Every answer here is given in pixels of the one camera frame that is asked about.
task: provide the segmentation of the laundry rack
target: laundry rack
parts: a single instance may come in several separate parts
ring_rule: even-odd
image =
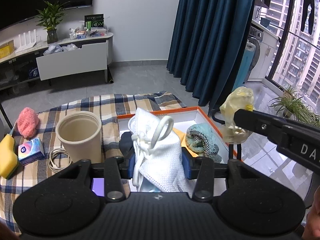
[[[226,122],[223,120],[220,120],[218,118],[215,117],[215,114],[220,112],[219,108],[216,109],[212,109],[211,110],[211,117],[215,122],[218,122],[220,124],[225,124]],[[233,159],[234,155],[233,155],[233,144],[229,144],[229,159]],[[236,156],[237,160],[241,160],[241,144],[237,144],[237,156]]]

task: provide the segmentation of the green box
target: green box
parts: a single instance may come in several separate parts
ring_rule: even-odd
[[[84,28],[90,30],[91,28],[104,28],[103,14],[93,14],[84,16]]]

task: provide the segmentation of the white wall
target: white wall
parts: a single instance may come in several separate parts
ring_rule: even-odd
[[[103,13],[105,24],[113,37],[113,60],[167,60],[179,0],[93,0],[93,7],[66,11],[58,25],[59,38],[67,38],[69,28],[75,28],[84,15]],[[35,19],[11,26],[0,32],[0,44],[18,34],[33,30],[46,40],[46,31],[36,26]]]

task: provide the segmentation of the glass vase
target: glass vase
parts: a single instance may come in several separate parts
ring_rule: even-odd
[[[51,31],[47,31],[48,36],[47,36],[47,42],[48,44],[50,43],[54,43],[58,41],[58,35],[57,35],[57,30],[51,30]]]

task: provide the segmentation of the white mesh fabric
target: white mesh fabric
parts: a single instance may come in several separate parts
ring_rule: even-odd
[[[144,135],[151,140],[160,119],[155,115],[138,108],[134,117],[129,121],[129,130],[133,135]],[[192,187],[185,179],[182,166],[182,151],[179,137],[171,131],[163,140],[157,141],[153,150],[148,150],[148,143],[143,140],[133,141],[136,152],[136,163],[139,154],[144,154],[139,172],[150,183],[163,192],[188,192],[192,194]],[[138,191],[142,179],[137,185]]]

